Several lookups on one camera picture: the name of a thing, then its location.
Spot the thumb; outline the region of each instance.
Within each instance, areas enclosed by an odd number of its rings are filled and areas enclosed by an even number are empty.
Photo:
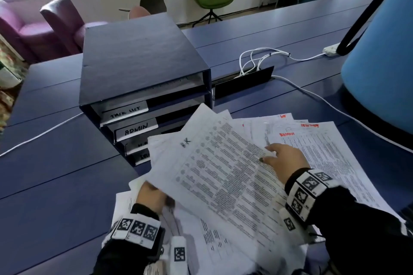
[[[276,168],[277,165],[277,161],[278,159],[275,157],[271,157],[271,156],[266,156],[266,157],[262,157],[259,158],[260,162],[268,164],[269,166]]]

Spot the white power adapter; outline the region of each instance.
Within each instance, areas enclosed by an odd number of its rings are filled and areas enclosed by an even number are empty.
[[[326,56],[328,57],[334,57],[337,55],[337,47],[340,43],[336,43],[335,45],[331,45],[328,47],[325,47],[323,49],[323,53],[325,53]]]

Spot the black sleeve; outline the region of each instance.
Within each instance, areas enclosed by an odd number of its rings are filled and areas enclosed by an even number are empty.
[[[287,194],[307,170],[293,174],[285,185]],[[342,275],[412,272],[411,231],[393,215],[357,203],[342,186],[325,190],[316,198],[306,222],[300,221],[304,227],[320,229],[330,258]]]
[[[142,214],[156,220],[158,215],[144,205],[134,204],[133,214]],[[148,249],[126,240],[110,240],[102,248],[93,275],[143,274],[149,264]]]

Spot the cable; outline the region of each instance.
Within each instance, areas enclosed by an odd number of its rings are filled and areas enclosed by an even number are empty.
[[[66,120],[66,121],[64,121],[64,122],[61,122],[60,124],[56,125],[55,127],[52,127],[51,129],[48,129],[47,131],[41,133],[40,135],[38,135],[38,136],[36,136],[36,137],[33,137],[32,139],[29,139],[28,141],[24,141],[24,142],[22,142],[22,143],[19,143],[18,145],[14,146],[13,148],[8,149],[6,152],[0,154],[0,157],[6,155],[6,154],[9,153],[10,151],[13,151],[14,149],[20,147],[21,145],[24,145],[24,144],[26,144],[26,143],[28,143],[28,142],[31,142],[31,141],[33,141],[33,140],[35,140],[35,139],[43,136],[44,134],[47,134],[48,132],[53,131],[55,128],[58,128],[59,126],[65,124],[65,123],[67,123],[67,122],[69,122],[70,120],[73,120],[75,117],[78,117],[78,116],[80,116],[80,115],[82,115],[82,114],[83,114],[83,113],[79,113],[78,115],[75,115],[74,117],[71,117],[71,118],[69,118],[68,120]]]
[[[269,53],[269,54],[266,54],[266,55],[264,55],[263,57],[258,58],[258,59],[252,59],[252,53],[253,53],[254,51],[256,51],[256,50],[263,50],[263,49],[265,49],[265,50],[273,50],[274,52]],[[241,58],[242,58],[242,55],[245,54],[245,53],[247,53],[247,52],[251,52],[251,55],[250,55],[251,60],[248,61],[247,63],[245,63],[243,66],[241,66]],[[243,53],[240,55],[240,75],[237,76],[237,77],[240,77],[240,76],[243,76],[243,75],[247,74],[248,72],[250,72],[251,70],[253,70],[255,67],[256,67],[256,70],[258,71],[261,63],[262,63],[266,58],[271,57],[271,56],[274,55],[274,54],[287,55],[289,58],[291,58],[291,59],[293,59],[293,60],[296,60],[296,61],[308,61],[308,60],[311,60],[311,59],[314,59],[314,58],[317,58],[317,57],[320,57],[320,56],[324,55],[324,53],[321,53],[321,54],[315,55],[314,57],[311,57],[311,58],[308,58],[308,59],[298,60],[298,59],[292,58],[288,52],[285,52],[285,51],[282,51],[282,50],[279,50],[279,49],[270,48],[270,47],[260,47],[260,48],[256,48],[256,49],[252,49],[252,50],[247,50],[247,51],[243,52]],[[248,70],[247,72],[244,72],[244,67],[245,67],[248,63],[250,63],[250,62],[253,63],[254,67],[253,67],[251,70]],[[394,141],[390,140],[389,138],[386,138],[386,137],[380,135],[379,133],[375,132],[374,130],[372,130],[370,127],[368,127],[368,126],[365,125],[364,123],[362,123],[362,122],[360,122],[359,120],[355,119],[354,117],[348,115],[347,113],[344,113],[343,111],[338,110],[338,109],[335,108],[331,103],[329,103],[327,100],[325,100],[323,97],[317,95],[316,93],[313,93],[312,91],[306,90],[306,89],[298,86],[297,84],[294,84],[292,81],[290,81],[289,79],[286,79],[285,77],[278,76],[278,75],[271,75],[271,77],[273,77],[273,78],[275,78],[275,79],[280,79],[280,80],[282,80],[282,81],[285,81],[285,82],[289,83],[290,85],[294,86],[295,88],[297,88],[297,89],[300,90],[300,91],[303,91],[303,92],[305,92],[305,93],[307,93],[307,94],[310,94],[310,95],[313,95],[313,96],[318,97],[319,99],[321,99],[321,100],[323,100],[325,103],[327,103],[330,107],[332,107],[334,110],[336,110],[337,112],[341,113],[341,114],[344,115],[344,116],[347,116],[349,119],[352,119],[353,121],[357,122],[358,124],[360,124],[362,127],[364,127],[365,129],[367,129],[369,132],[371,132],[371,133],[374,134],[375,136],[377,136],[377,137],[385,140],[386,142],[389,142],[389,143],[391,143],[392,145],[395,145],[395,146],[397,146],[397,147],[399,147],[399,148],[401,148],[401,149],[403,149],[403,150],[406,150],[407,152],[413,153],[413,150],[411,150],[411,149],[409,149],[409,148],[407,148],[407,147],[404,147],[404,146],[400,145],[399,143],[394,142]]]

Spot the blue table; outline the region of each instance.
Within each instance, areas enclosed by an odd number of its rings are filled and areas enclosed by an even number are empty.
[[[278,47],[295,58],[338,43],[371,0],[317,0],[184,30],[220,78],[239,69],[241,52]],[[345,57],[294,62],[267,59],[284,76],[342,107]],[[30,68],[0,143],[0,153],[80,113],[82,55]],[[234,118],[291,112],[297,119],[334,121],[379,192],[395,209],[413,199],[413,156],[290,85],[273,80],[217,100]],[[0,158],[0,274],[89,274],[110,226],[115,194],[150,169],[131,168],[80,116]]]

